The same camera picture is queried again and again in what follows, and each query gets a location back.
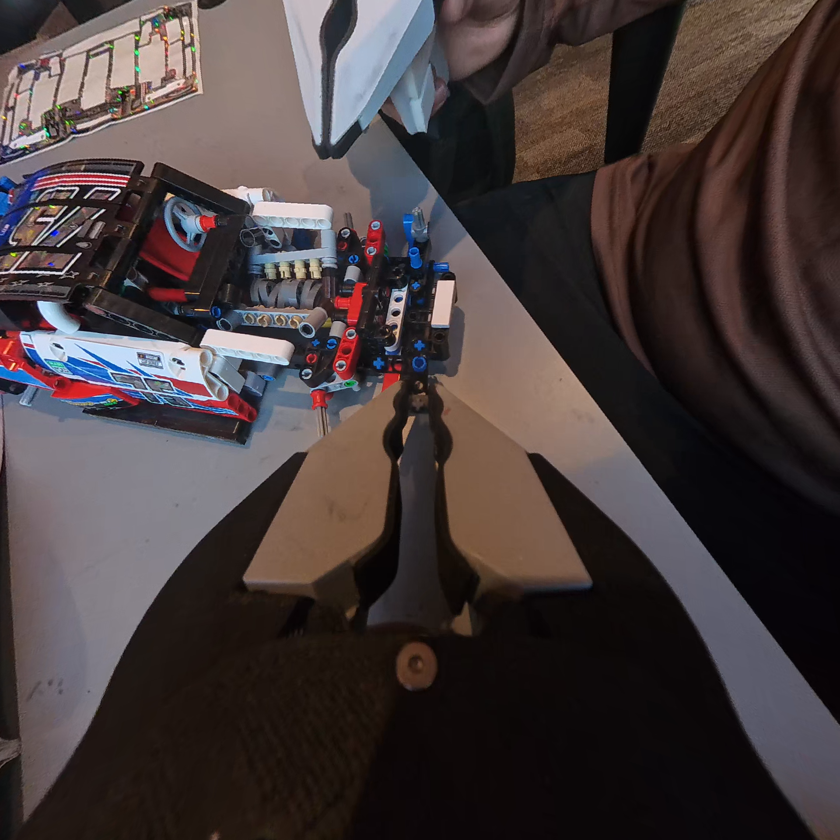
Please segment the toy brick race car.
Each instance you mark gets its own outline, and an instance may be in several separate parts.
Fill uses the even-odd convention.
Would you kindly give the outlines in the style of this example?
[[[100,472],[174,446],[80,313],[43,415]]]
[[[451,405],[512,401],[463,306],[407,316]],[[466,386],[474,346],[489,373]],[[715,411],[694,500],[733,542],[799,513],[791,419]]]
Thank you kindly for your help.
[[[169,165],[84,159],[2,177],[2,392],[244,444],[269,383],[329,400],[369,380],[424,394],[449,357],[456,276],[420,207],[383,222],[220,190]]]

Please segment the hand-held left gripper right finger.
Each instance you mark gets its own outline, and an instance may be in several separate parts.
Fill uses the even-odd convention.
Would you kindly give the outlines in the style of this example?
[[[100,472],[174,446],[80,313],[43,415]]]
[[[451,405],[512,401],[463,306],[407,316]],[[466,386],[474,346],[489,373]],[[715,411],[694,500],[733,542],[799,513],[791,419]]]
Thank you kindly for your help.
[[[442,385],[429,387],[429,425],[438,577],[451,613],[592,588],[528,453]]]

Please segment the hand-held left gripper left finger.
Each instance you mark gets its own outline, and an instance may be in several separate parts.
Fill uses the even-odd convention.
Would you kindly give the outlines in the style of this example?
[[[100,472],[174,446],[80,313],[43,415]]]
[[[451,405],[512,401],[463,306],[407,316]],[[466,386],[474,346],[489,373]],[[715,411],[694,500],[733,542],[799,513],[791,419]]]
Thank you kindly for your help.
[[[251,592],[305,597],[366,624],[393,583],[404,386],[392,385],[305,453],[245,575]]]

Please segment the person's brown shirt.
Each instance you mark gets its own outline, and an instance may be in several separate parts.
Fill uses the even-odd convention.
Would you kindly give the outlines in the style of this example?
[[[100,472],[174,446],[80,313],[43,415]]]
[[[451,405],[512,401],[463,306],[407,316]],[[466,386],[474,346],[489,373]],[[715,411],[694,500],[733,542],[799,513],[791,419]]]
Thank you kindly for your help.
[[[838,2],[815,3],[702,141],[601,168],[591,232],[636,357],[838,513]]]

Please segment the holographic sticker sheet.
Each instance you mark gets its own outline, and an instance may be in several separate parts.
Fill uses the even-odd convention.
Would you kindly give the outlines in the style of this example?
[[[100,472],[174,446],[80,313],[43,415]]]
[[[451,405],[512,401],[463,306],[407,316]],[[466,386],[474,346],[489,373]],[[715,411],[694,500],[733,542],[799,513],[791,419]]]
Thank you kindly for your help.
[[[17,63],[1,107],[8,163],[202,91],[197,3],[165,5]]]

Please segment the black furniture leg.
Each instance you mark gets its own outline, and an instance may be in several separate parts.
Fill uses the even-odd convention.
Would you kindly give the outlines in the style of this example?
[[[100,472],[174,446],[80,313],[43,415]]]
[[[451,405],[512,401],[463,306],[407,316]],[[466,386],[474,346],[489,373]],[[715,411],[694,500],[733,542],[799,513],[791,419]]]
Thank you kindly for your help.
[[[669,3],[613,34],[605,165],[642,150],[686,6]]]

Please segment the person's right forearm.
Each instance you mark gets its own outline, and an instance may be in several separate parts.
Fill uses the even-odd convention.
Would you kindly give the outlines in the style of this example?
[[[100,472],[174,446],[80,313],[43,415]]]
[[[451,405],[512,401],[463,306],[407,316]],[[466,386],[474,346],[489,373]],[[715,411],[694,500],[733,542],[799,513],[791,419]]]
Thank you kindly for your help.
[[[557,45],[578,46],[668,5],[669,1],[520,1],[515,38],[492,65],[462,82],[492,102],[543,67]]]

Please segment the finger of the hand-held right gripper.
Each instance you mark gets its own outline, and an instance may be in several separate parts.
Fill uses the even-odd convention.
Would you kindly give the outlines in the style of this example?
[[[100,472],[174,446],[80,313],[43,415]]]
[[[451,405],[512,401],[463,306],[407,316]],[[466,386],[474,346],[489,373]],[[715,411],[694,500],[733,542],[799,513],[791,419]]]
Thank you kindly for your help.
[[[358,18],[355,1],[285,1],[290,43],[304,110],[318,157],[342,158],[358,137],[355,118],[339,116],[341,50]]]
[[[342,2],[329,14],[329,150],[346,151],[390,100],[405,131],[425,133],[435,78],[447,76],[432,1]]]

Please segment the person's right hand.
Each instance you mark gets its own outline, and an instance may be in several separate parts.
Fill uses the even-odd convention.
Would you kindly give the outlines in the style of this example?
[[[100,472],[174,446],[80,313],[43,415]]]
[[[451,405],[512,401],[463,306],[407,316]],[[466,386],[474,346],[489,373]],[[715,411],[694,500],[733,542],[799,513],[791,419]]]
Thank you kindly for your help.
[[[520,1],[443,1],[437,35],[452,82],[465,81],[497,61],[515,38]]]

